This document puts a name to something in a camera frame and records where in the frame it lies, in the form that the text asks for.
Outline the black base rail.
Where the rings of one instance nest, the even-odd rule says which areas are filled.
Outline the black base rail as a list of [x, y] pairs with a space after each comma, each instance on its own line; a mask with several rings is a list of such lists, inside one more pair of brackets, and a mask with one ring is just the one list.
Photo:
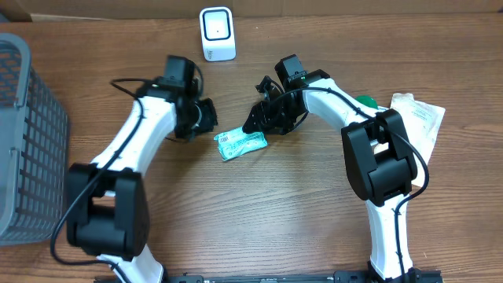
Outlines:
[[[95, 283], [120, 282], [113, 277], [96, 277]], [[368, 271], [336, 271], [334, 274], [302, 274], [285, 276], [258, 276], [258, 277], [209, 277], [200, 275], [169, 277], [170, 283], [363, 283], [380, 282], [376, 275], [369, 275]], [[440, 271], [421, 271], [415, 269], [411, 272], [408, 282], [443, 283]]]

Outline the green lid jar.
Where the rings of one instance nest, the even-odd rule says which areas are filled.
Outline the green lid jar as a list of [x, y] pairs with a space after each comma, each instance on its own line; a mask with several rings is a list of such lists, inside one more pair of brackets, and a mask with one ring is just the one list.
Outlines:
[[374, 109], [378, 109], [379, 108], [379, 106], [376, 103], [376, 101], [372, 97], [370, 97], [368, 95], [360, 95], [360, 96], [356, 97], [356, 100], [359, 103], [361, 103], [361, 104], [363, 104], [363, 105], [365, 105], [367, 107], [374, 108]]

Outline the white barcode scanner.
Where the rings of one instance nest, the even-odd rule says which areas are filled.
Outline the white barcode scanner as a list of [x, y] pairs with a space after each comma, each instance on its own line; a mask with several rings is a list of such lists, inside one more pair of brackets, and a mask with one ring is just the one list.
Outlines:
[[237, 55], [233, 14], [225, 6], [200, 11], [200, 33], [206, 61], [231, 61]]

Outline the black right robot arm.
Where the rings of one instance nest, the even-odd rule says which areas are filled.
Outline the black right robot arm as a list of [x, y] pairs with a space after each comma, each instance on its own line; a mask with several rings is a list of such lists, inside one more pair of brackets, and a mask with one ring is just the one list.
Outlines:
[[256, 85], [263, 99], [252, 107], [243, 132], [284, 135], [314, 114], [340, 133], [347, 180], [369, 213], [370, 280], [415, 282], [406, 209], [417, 164], [400, 114], [362, 104], [328, 73], [305, 70], [296, 55], [281, 59], [275, 72], [277, 81], [265, 76]]

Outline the teal snack packet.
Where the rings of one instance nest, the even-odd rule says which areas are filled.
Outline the teal snack packet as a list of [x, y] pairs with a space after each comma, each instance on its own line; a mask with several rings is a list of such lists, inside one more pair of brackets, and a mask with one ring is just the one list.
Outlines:
[[268, 146], [262, 132], [245, 134], [241, 127], [214, 136], [223, 161], [232, 160], [246, 153]]

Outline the clear snack bag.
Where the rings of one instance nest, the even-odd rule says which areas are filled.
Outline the clear snack bag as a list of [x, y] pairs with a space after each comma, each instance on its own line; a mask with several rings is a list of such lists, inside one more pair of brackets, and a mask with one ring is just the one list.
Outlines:
[[417, 101], [411, 93], [393, 94], [391, 108], [401, 115], [409, 142], [427, 164], [446, 110], [440, 106]]

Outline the grey plastic basket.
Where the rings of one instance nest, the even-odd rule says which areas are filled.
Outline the grey plastic basket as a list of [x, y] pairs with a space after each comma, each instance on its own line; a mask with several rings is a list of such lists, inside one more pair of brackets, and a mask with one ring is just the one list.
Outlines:
[[45, 241], [64, 210], [70, 119], [19, 36], [1, 35], [1, 244]]

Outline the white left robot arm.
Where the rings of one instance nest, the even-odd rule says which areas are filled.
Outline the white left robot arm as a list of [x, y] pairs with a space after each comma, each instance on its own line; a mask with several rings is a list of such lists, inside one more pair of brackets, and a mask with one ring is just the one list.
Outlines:
[[150, 231], [144, 177], [161, 143], [186, 143], [217, 125], [213, 102], [202, 98], [204, 79], [190, 59], [170, 55], [163, 74], [138, 79], [131, 91], [127, 79], [113, 87], [134, 99], [126, 122], [107, 148], [89, 164], [73, 164], [65, 187], [66, 212], [50, 238], [50, 252], [62, 230], [70, 245], [105, 264], [116, 282], [167, 282], [166, 267], [158, 262], [147, 241]]

